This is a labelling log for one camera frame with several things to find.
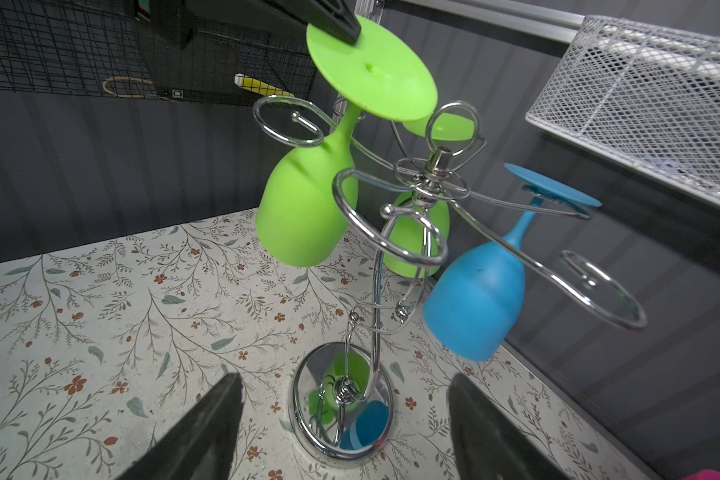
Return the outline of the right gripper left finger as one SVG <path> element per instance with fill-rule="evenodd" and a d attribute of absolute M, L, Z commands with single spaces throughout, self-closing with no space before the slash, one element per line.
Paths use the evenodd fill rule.
<path fill-rule="evenodd" d="M 224 375 L 122 479 L 227 479 L 244 408 L 243 382 Z"/>

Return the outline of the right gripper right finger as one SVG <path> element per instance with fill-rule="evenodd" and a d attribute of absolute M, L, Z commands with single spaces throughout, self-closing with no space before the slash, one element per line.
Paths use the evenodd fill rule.
<path fill-rule="evenodd" d="M 564 479 L 464 374 L 447 390 L 455 464 L 462 479 Z"/>

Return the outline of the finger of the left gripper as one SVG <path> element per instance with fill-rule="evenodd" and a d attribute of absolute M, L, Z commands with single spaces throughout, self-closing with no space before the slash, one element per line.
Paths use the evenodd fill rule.
<path fill-rule="evenodd" d="M 348 45 L 354 45 L 362 27 L 341 0 L 273 0 L 264 4 L 305 25 L 312 25 Z"/>

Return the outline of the yellow-green wine glass front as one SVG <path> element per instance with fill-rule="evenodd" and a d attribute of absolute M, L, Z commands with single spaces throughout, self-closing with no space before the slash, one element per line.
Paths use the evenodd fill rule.
<path fill-rule="evenodd" d="M 333 197 L 337 173 L 354 167 L 350 140 L 363 113 L 395 122 L 433 113 L 436 84 L 426 65 L 381 25 L 359 20 L 357 42 L 342 42 L 308 26 L 307 47 L 321 75 L 348 102 L 333 132 L 316 146 L 295 145 L 267 181 L 256 216 L 262 247 L 294 267 L 326 260 L 348 228 Z"/>

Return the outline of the chrome wine glass rack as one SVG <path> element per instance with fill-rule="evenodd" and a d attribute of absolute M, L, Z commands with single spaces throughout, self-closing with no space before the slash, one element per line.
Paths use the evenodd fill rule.
<path fill-rule="evenodd" d="M 511 165 L 524 181 L 532 201 L 521 207 L 521 218 L 505 236 L 487 227 L 487 243 L 458 260 L 447 259 L 447 236 L 452 213 L 461 213 L 462 201 L 472 190 L 459 176 L 484 145 L 474 108 L 452 102 L 429 118 L 408 124 L 428 143 L 427 159 L 405 157 L 391 164 L 394 182 L 364 173 L 344 161 L 356 146 L 352 132 L 360 119 L 354 105 L 325 134 L 319 124 L 304 117 L 309 101 L 288 95 L 270 95 L 254 104 L 255 120 L 273 104 L 287 104 L 292 119 L 310 132 L 307 139 L 287 136 L 267 127 L 266 133 L 289 146 L 284 175 L 273 174 L 269 186 L 283 193 L 296 186 L 304 204 L 315 214 L 298 220 L 279 198 L 263 200 L 257 231 L 268 225 L 292 230 L 294 239 L 268 243 L 268 251 L 284 263 L 314 265 L 333 249 L 333 239 L 346 229 L 363 234 L 374 246 L 373 291 L 368 309 L 378 316 L 382 274 L 390 270 L 409 279 L 403 297 L 390 308 L 394 321 L 405 326 L 417 311 L 436 338 L 456 354 L 474 360 L 490 359 L 514 326 L 525 296 L 525 273 L 533 270 L 555 284 L 572 300 L 603 321 L 640 331 L 647 325 L 638 301 L 595 264 L 572 251 L 560 258 L 577 274 L 573 286 L 542 263 L 526 255 L 521 244 L 532 219 L 555 203 L 558 216 L 587 219 L 599 201 L 535 171 Z M 315 457 L 336 462 L 360 462 L 380 450 L 394 423 L 392 385 L 381 363 L 385 329 L 375 317 L 368 325 L 369 350 L 350 339 L 319 346 L 299 364 L 289 394 L 289 415 L 300 444 Z"/>

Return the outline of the pink wine glass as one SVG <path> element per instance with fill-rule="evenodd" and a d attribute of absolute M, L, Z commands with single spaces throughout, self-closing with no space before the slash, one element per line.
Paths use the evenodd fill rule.
<path fill-rule="evenodd" d="M 720 480 L 720 472 L 712 469 L 705 469 L 684 477 L 683 480 Z"/>

